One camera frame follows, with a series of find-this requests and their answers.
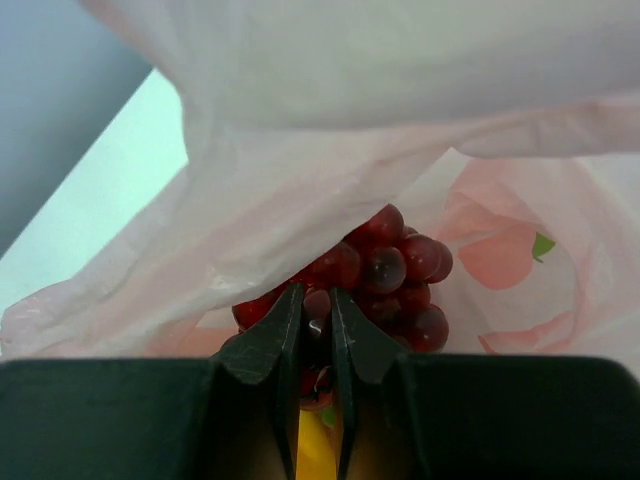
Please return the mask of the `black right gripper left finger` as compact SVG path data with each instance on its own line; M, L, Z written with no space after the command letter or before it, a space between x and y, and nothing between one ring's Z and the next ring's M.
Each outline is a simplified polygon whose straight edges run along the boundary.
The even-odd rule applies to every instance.
M197 359L1 366L5 479L291 479L303 291Z

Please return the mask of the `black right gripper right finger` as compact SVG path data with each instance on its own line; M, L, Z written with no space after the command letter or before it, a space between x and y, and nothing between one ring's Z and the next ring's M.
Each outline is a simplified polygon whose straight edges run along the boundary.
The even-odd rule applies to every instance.
M336 289L341 479L635 479L639 383L571 356L415 354Z

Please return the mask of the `dark red fake grapes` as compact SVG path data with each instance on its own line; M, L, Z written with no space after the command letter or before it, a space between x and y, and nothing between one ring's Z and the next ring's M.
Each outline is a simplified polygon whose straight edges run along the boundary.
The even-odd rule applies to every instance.
M406 349L438 353L449 323L433 304L430 287L452 267L449 248L408 226L389 204L286 280L304 288L301 408L319 411L332 401L331 289L345 290L367 320Z

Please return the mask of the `pink plastic bag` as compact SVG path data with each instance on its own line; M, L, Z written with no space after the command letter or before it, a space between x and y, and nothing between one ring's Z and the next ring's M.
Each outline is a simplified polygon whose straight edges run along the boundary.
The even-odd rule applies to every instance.
M197 356L384 205L452 351L639 361L635 1L88 1L174 86L173 180L2 318L5 358Z

